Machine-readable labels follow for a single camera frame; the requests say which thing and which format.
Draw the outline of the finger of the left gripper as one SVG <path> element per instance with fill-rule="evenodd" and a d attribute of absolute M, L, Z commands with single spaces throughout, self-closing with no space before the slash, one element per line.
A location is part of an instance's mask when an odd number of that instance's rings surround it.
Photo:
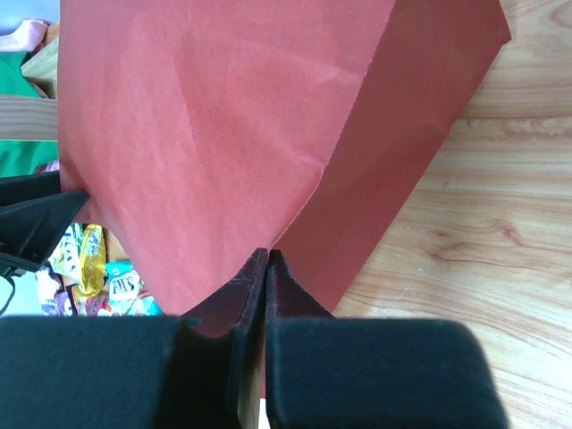
<path fill-rule="evenodd" d="M 1 179 L 0 203 L 9 206 L 61 192 L 59 172 L 13 176 Z"/>
<path fill-rule="evenodd" d="M 87 202 L 77 190 L 2 207 L 1 259 L 45 262 Z"/>

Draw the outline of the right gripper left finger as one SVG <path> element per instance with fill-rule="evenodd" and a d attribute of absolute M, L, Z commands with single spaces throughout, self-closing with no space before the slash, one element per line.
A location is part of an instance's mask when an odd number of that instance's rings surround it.
<path fill-rule="evenodd" d="M 266 263 L 181 316 L 3 318 L 2 427 L 257 427 Z"/>

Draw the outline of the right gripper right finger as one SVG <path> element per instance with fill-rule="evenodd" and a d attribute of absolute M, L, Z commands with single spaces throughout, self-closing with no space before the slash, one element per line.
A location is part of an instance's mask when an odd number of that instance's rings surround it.
<path fill-rule="evenodd" d="M 266 414 L 273 428 L 505 428 L 483 349 L 435 318 L 337 318 L 272 251 Z"/>

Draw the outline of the yellow snack pack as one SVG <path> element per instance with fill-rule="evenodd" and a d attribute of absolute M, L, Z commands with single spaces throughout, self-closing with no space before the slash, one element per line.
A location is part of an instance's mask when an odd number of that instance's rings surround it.
<path fill-rule="evenodd" d="M 106 247 L 105 235 L 100 225 L 89 224 L 84 230 L 80 249 L 80 279 L 71 286 L 73 299 L 97 295 L 105 287 Z"/>

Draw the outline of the purple Fox's candy bag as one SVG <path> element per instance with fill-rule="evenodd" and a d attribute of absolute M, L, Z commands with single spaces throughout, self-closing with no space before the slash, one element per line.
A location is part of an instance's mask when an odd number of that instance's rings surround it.
<path fill-rule="evenodd" d="M 59 274 L 50 266 L 36 272 L 38 300 L 44 316 L 72 316 L 72 303 Z"/>

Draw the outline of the teal mint Fox's candy bag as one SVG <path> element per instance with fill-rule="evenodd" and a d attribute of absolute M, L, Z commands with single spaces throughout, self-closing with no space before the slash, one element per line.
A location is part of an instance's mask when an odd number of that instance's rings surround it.
<path fill-rule="evenodd" d="M 156 316 L 164 313 L 130 261 L 108 262 L 105 269 L 112 315 Z"/>

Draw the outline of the red brown paper bag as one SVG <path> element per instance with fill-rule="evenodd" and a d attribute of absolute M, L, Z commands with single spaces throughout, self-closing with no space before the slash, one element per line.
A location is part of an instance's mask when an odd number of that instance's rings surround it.
<path fill-rule="evenodd" d="M 497 1 L 63 1 L 62 185 L 180 315 L 276 248 L 334 309 L 510 32 Z"/>

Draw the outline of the orange Fox's candy bag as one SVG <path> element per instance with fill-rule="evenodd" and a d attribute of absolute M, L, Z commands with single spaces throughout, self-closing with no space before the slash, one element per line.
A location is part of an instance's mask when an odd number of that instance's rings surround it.
<path fill-rule="evenodd" d="M 112 311 L 109 302 L 109 295 L 106 290 L 97 291 L 92 295 L 81 293 L 80 286 L 70 285 L 66 287 L 70 302 L 71 311 L 78 316 L 111 316 Z"/>

